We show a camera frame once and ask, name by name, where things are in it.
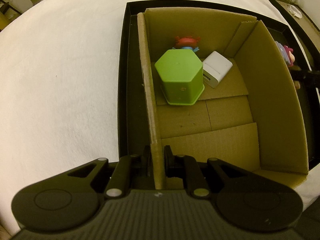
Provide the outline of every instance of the red toy head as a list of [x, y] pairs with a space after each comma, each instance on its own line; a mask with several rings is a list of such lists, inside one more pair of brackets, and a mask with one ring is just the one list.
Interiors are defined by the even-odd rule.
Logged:
[[200, 40], [200, 37], [194, 39], [192, 36], [187, 36], [185, 38], [179, 38], [178, 36], [176, 39], [176, 45], [174, 46], [176, 49], [180, 49], [182, 47], [192, 47], [193, 49], [197, 47], [197, 43]]

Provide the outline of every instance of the cardboard box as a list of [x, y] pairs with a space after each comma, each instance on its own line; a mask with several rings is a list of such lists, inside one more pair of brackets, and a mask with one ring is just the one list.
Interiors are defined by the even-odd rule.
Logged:
[[[255, 17], [207, 8], [152, 8], [138, 14], [140, 60], [156, 188], [164, 188], [163, 147], [206, 162], [217, 157], [296, 187], [308, 174], [300, 104], [288, 68]], [[233, 67], [193, 106], [169, 106], [154, 69], [175, 36], [201, 37], [200, 59], [217, 51]]]

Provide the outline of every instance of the red toy figure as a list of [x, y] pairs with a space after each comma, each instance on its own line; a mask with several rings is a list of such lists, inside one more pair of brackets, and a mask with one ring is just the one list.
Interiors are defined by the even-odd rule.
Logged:
[[194, 39], [192, 36], [187, 36], [184, 38], [176, 37], [176, 45], [174, 46], [175, 49], [191, 49], [193, 52], [199, 50], [197, 44], [200, 41], [200, 37]]

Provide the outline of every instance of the black tray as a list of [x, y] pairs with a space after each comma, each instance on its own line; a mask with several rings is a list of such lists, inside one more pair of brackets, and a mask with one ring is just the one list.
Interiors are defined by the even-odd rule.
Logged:
[[[127, 154], [141, 154], [149, 145], [148, 119], [143, 88], [137, 14], [146, 8], [158, 7], [200, 7], [248, 14], [262, 20], [275, 41], [294, 50], [295, 64], [308, 70], [306, 59], [290, 28], [267, 16], [245, 9], [203, 1], [193, 0], [146, 0], [127, 3], [122, 28], [119, 81], [118, 81], [118, 140], [119, 157]], [[315, 88], [301, 84], [297, 91], [308, 143], [309, 169], [320, 163], [320, 101]]]

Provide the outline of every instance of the white cloth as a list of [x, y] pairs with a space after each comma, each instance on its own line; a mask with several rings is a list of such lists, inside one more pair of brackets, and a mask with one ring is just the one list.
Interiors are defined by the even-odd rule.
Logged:
[[[126, 3], [43, 0], [0, 33], [0, 222], [21, 188], [98, 157], [118, 160], [117, 79]], [[268, 0], [203, 0], [286, 23]]]

